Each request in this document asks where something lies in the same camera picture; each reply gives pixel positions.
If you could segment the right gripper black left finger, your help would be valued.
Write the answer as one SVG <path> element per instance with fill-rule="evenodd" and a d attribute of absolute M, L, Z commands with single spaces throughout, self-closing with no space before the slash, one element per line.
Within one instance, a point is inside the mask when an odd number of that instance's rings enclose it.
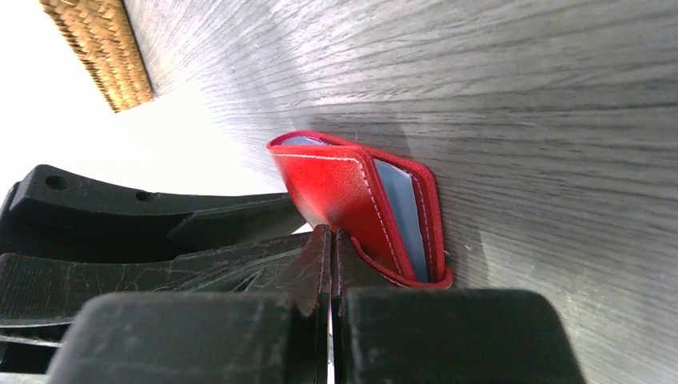
<path fill-rule="evenodd" d="M 89 300 L 51 383 L 324 383 L 332 232 L 317 226 L 271 279 L 240 293 Z"/>

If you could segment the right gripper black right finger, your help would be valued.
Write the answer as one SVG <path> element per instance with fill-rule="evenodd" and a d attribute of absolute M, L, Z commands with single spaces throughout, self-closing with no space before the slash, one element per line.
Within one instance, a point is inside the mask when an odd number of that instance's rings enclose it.
<path fill-rule="evenodd" d="M 337 383 L 582 383 L 551 302 L 515 289 L 391 286 L 333 236 Z"/>

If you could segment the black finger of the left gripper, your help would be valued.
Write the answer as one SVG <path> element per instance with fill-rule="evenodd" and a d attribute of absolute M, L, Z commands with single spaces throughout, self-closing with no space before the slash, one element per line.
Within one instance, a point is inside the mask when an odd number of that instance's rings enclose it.
<path fill-rule="evenodd" d="M 304 224 L 285 193 L 148 192 L 39 165 L 2 204 L 1 251 L 71 262 L 162 262 L 284 236 Z"/>
<path fill-rule="evenodd" d="M 2 326 L 72 322 L 91 298 L 117 292 L 227 290 L 304 248 L 308 233 L 182 255 L 167 262 L 105 264 L 1 256 Z"/>

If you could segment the red leather card holder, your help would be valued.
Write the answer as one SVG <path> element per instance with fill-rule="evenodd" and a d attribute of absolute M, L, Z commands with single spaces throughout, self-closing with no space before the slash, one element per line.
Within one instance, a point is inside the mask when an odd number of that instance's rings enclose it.
<path fill-rule="evenodd" d="M 267 145 L 311 226 L 343 230 L 359 255 L 396 286 L 449 288 L 433 173 L 420 163 L 311 130 Z"/>

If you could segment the woven wicker divided tray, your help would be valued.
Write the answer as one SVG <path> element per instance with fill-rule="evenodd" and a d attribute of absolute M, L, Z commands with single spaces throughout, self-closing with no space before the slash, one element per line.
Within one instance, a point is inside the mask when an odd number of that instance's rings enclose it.
<path fill-rule="evenodd" d="M 154 100 L 153 88 L 121 0 L 41 0 L 110 109 Z"/>

